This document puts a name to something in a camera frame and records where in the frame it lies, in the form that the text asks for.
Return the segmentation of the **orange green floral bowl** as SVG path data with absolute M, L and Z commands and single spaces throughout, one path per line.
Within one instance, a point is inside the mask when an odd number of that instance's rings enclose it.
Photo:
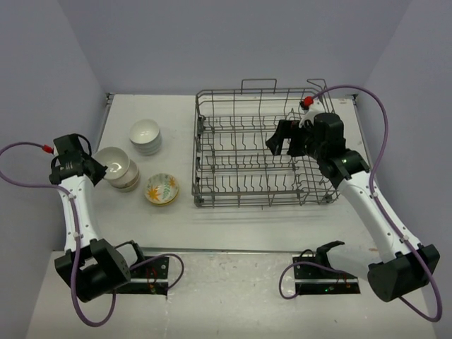
M 167 201 L 178 195 L 179 183 L 171 174 L 154 174 L 145 183 L 144 196 L 148 201 Z

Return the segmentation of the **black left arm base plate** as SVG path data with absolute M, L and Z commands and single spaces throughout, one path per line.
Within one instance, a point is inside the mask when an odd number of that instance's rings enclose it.
M 118 288 L 116 293 L 167 296 L 169 264 L 170 258 L 163 257 L 137 268 L 131 273 L 131 282 Z

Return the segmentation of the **beige bowl with flower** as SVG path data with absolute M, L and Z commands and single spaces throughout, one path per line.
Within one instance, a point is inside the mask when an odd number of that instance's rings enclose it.
M 115 187 L 114 186 L 114 189 L 119 191 L 119 192 L 122 192 L 122 193 L 127 193 L 127 192 L 130 192 L 130 191 L 134 191 L 138 187 L 138 185 L 140 183 L 140 179 L 141 179 L 140 177 L 136 177 L 135 181 L 134 182 L 130 182 L 130 184 L 128 186 L 124 186 L 124 187 Z

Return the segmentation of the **yellow dotted bowl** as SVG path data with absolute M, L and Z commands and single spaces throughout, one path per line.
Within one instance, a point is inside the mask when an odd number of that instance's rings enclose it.
M 149 201 L 154 206 L 167 206 L 167 205 L 173 203 L 176 199 L 177 199 L 177 197 L 171 198 L 170 200 L 167 200 L 167 201 L 154 201 L 154 200 L 149 200 Z

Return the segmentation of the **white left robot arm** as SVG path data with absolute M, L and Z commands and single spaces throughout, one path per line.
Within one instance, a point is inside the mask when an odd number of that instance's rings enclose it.
M 49 176 L 58 189 L 66 225 L 64 255 L 54 265 L 82 302 L 113 292 L 147 268 L 137 243 L 113 246 L 100 234 L 92 196 L 107 168 L 92 157 L 90 145 L 84 149 L 81 141 L 86 140 L 77 133 L 54 139 Z

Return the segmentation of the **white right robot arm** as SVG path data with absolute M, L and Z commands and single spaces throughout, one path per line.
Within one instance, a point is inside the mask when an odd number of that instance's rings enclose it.
M 384 302 L 402 297 L 429 283 L 440 255 L 433 245 L 416 238 L 371 179 L 371 170 L 356 150 L 346 146 L 344 123 L 337 114 L 319 113 L 304 121 L 281 119 L 266 141 L 273 155 L 309 156 L 322 175 L 355 209 L 378 249 L 380 262 L 369 264 L 367 280 Z

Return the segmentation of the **plain beige bowl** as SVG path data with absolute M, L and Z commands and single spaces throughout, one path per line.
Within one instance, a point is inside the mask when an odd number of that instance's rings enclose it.
M 106 166 L 105 180 L 116 180 L 123 177 L 130 167 L 129 156 L 117 147 L 106 147 L 93 155 L 101 165 Z

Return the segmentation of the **beige bowl with plant drawing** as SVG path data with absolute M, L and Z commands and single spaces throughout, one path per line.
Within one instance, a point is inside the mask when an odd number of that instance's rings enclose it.
M 109 180 L 108 182 L 111 186 L 115 188 L 124 189 L 126 187 L 132 186 L 138 177 L 139 177 L 138 166 L 133 160 L 130 160 L 129 168 L 126 171 L 126 173 L 122 177 L 118 179 Z

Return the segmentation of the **light blue bowl rack end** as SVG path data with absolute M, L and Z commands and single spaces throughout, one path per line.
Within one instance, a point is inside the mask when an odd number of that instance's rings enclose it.
M 129 140 L 138 145 L 152 143 L 160 137 L 160 127 L 155 120 L 142 119 L 132 125 Z

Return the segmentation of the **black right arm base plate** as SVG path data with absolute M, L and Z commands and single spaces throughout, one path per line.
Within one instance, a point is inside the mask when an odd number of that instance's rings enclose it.
M 293 268 L 297 295 L 358 295 L 357 277 L 349 273 L 334 273 L 311 265 L 297 264 Z

